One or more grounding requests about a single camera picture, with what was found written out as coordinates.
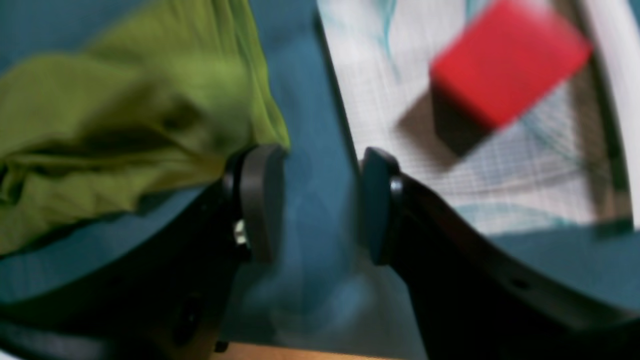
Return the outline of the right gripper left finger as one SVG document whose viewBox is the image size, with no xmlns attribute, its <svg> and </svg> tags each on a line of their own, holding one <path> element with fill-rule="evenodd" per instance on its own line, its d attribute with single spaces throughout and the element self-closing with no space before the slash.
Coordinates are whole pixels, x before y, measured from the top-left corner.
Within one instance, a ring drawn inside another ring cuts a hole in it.
<svg viewBox="0 0 640 360">
<path fill-rule="evenodd" d="M 1 358 L 206 360 L 245 262 L 282 234 L 279 145 L 236 153 L 208 186 L 56 231 L 1 258 Z"/>
</svg>

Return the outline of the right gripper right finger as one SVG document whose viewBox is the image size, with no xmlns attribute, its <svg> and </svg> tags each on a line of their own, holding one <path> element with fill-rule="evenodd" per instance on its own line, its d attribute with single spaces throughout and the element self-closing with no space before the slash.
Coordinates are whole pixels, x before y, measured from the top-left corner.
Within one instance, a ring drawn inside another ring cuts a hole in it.
<svg viewBox="0 0 640 360">
<path fill-rule="evenodd" d="M 430 360 L 637 360 L 639 314 L 595 300 L 491 244 L 370 146 L 361 162 L 372 261 L 400 276 Z"/>
</svg>

